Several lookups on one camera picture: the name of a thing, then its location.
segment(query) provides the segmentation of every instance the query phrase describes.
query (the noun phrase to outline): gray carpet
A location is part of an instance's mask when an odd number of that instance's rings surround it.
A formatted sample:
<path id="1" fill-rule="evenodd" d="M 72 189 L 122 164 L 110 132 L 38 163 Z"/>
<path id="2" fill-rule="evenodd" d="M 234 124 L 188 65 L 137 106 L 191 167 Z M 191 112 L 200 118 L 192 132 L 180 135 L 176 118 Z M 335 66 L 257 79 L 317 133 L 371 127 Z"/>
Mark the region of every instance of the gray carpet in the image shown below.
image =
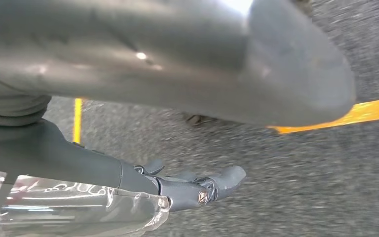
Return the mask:
<path id="1" fill-rule="evenodd" d="M 315 0 L 313 21 L 344 50 L 358 102 L 379 99 L 379 0 Z M 46 118 L 71 140 L 73 100 L 54 98 Z M 379 237 L 379 121 L 278 135 L 182 114 L 86 101 L 82 143 L 134 163 L 161 158 L 167 173 L 243 166 L 231 198 L 174 213 L 147 237 Z"/>

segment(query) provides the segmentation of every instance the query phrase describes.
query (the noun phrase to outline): yellow tape line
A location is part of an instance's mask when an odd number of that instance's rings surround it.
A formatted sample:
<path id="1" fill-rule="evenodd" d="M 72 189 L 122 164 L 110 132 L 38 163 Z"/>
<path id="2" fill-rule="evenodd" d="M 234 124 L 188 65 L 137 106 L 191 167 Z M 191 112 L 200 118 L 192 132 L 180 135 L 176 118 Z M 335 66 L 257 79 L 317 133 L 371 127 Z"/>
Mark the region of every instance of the yellow tape line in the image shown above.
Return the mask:
<path id="1" fill-rule="evenodd" d="M 343 118 L 334 122 L 322 123 L 306 127 L 270 127 L 276 129 L 280 134 L 315 130 L 326 127 L 342 126 L 358 122 L 379 120 L 379 100 L 356 104 L 352 110 Z"/>
<path id="2" fill-rule="evenodd" d="M 80 128 L 82 122 L 82 99 L 75 99 L 75 123 L 73 128 L 73 141 L 80 143 Z"/>

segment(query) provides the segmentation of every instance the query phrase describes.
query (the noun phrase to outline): gray fabric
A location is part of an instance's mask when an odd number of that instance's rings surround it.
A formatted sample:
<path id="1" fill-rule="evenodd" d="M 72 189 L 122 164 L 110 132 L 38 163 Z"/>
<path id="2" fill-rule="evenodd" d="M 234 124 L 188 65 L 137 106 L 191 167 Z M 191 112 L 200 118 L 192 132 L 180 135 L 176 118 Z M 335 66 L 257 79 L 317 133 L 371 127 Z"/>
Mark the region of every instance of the gray fabric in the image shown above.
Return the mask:
<path id="1" fill-rule="evenodd" d="M 46 112 L 51 97 L 26 95 L 0 81 L 0 125 L 23 126 L 38 121 Z"/>

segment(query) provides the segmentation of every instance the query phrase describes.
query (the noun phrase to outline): clear plastic bag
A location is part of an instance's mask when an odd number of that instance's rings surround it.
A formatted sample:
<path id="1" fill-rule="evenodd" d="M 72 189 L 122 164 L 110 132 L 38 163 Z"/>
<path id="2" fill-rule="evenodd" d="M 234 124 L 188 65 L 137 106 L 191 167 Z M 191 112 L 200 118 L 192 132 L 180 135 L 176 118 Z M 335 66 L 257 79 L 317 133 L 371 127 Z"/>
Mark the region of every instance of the clear plastic bag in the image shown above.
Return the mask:
<path id="1" fill-rule="evenodd" d="M 4 180 L 0 172 L 0 196 Z M 31 176 L 11 186 L 0 203 L 0 237 L 135 237 L 169 215 L 167 197 L 146 193 Z"/>

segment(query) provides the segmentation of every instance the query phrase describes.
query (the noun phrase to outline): metal rivet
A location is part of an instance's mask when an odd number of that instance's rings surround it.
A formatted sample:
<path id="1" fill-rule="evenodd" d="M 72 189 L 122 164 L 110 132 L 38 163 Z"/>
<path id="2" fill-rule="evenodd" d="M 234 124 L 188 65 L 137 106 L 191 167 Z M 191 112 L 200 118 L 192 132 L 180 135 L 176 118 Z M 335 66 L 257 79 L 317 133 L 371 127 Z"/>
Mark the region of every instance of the metal rivet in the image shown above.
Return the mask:
<path id="1" fill-rule="evenodd" d="M 207 204 L 208 201 L 208 192 L 206 190 L 201 190 L 200 193 L 198 194 L 198 203 L 200 205 L 205 205 Z"/>

